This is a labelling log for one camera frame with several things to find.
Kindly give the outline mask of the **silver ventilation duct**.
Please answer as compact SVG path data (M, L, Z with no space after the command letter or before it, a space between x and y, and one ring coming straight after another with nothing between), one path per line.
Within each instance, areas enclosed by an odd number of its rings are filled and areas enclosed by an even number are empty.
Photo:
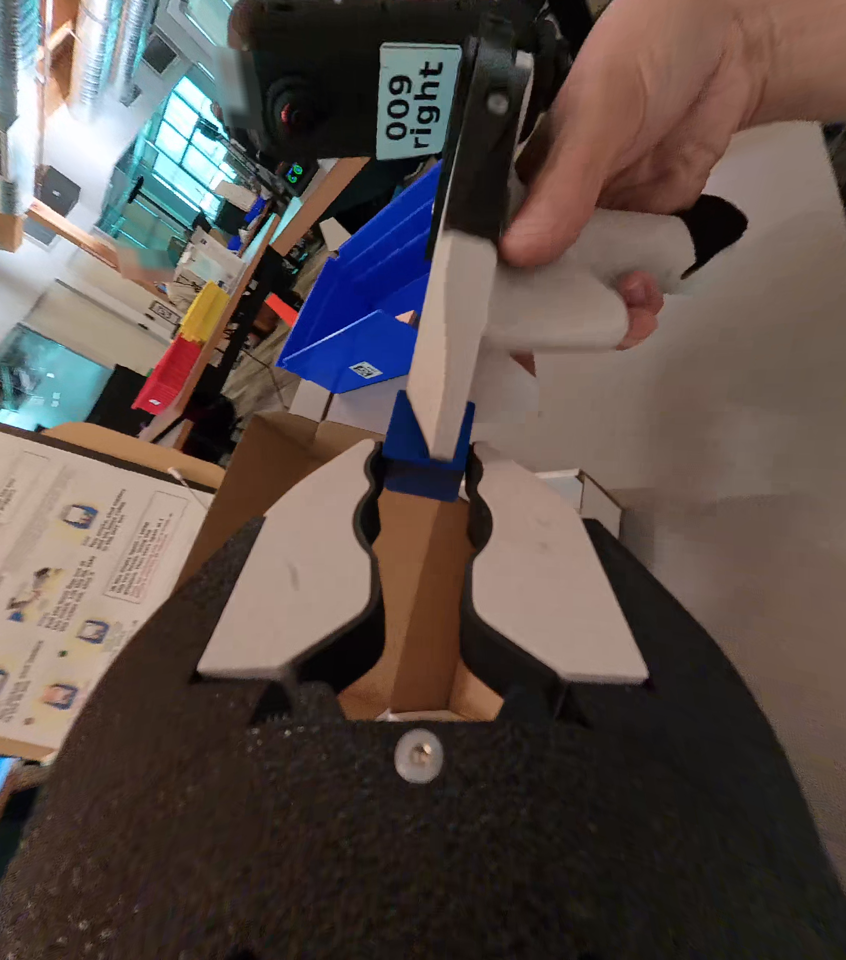
M34 198L38 142L37 1L0 1L0 213L22 217Z
M75 120L93 120L106 98L129 105L157 6L156 1L80 1L68 96Z

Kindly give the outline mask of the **person's right hand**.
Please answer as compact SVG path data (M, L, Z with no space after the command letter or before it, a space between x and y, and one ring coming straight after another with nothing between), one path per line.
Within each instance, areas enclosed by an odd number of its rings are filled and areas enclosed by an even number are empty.
M517 161L504 259L556 260L596 209L690 208L758 110L772 42L762 2L611 2Z

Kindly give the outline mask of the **white cardboard mailer box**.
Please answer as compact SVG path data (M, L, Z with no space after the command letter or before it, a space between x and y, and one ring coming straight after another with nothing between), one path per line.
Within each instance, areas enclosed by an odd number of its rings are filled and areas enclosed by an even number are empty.
M300 480L364 439L384 442L379 434L293 414L258 414L246 422L210 510L210 539L201 544L198 557L208 559L210 546L222 546L245 524L249 539L235 559L235 570L223 574L208 624L195 630L189 667L194 681L215 681L200 677L197 665L267 510ZM369 673L339 693L344 708L366 718L386 711L489 717L502 698L469 672L460 654L461 598L474 553L468 536L467 469L453 503L386 489L384 471L383 459L381 532L373 548L381 576L384 650ZM279 693L296 687L265 682Z

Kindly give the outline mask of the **yellow plastic basket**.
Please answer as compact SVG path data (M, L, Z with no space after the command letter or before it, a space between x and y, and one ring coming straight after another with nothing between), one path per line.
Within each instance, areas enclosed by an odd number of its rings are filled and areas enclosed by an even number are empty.
M230 295L217 283L208 281L190 304L176 336L205 345L223 317Z

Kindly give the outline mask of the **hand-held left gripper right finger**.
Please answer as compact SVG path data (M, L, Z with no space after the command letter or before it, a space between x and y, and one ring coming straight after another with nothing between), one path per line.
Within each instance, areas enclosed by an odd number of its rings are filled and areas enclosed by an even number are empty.
M580 514L560 486L485 442L466 473L474 548L460 607L466 668L501 698L561 703L584 685L639 687L649 669Z

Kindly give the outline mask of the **red plastic basket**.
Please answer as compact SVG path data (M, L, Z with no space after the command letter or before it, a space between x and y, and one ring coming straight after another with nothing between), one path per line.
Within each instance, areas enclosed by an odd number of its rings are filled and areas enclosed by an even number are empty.
M196 365L202 344L175 338L145 379L131 408L144 414L161 414L176 401Z

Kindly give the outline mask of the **blue cube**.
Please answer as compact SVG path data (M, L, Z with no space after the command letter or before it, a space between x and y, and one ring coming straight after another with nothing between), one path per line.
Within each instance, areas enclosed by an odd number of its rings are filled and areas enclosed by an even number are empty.
M468 403L451 460L435 460L429 456L406 391L399 390L382 446L385 488L436 501L456 501L466 473L475 413L475 404Z

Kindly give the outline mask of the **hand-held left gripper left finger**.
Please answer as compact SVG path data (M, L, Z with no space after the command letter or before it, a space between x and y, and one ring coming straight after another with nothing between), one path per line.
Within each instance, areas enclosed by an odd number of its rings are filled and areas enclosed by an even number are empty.
M385 644L373 548L382 479L382 444L365 438L267 510L200 677L314 682L339 694L374 668Z

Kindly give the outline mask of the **blue plastic bin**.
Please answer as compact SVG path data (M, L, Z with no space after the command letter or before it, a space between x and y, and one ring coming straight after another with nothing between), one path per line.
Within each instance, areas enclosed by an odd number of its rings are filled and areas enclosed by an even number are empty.
M441 162L328 259L277 366L333 394L408 374L429 283L427 257Z

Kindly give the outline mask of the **person's right forearm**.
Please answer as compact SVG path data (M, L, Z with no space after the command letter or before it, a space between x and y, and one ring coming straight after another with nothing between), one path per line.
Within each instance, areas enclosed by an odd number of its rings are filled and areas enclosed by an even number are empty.
M846 122L846 1L765 3L769 47L755 124Z

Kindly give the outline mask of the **black square box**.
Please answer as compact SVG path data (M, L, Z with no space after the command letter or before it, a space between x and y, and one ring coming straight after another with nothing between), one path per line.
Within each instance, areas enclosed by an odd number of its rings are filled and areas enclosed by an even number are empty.
M54 213L68 217L80 197L81 186L55 167L41 165L37 169L34 198Z

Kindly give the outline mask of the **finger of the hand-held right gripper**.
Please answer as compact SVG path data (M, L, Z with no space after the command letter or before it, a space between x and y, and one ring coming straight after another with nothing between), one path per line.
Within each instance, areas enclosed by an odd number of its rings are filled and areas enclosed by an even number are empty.
M482 348L470 402L475 406L471 440L488 441L502 427L521 426L536 418L539 383L536 375L509 352Z
M431 459L450 462L461 431L497 271L493 242L441 230L406 393Z

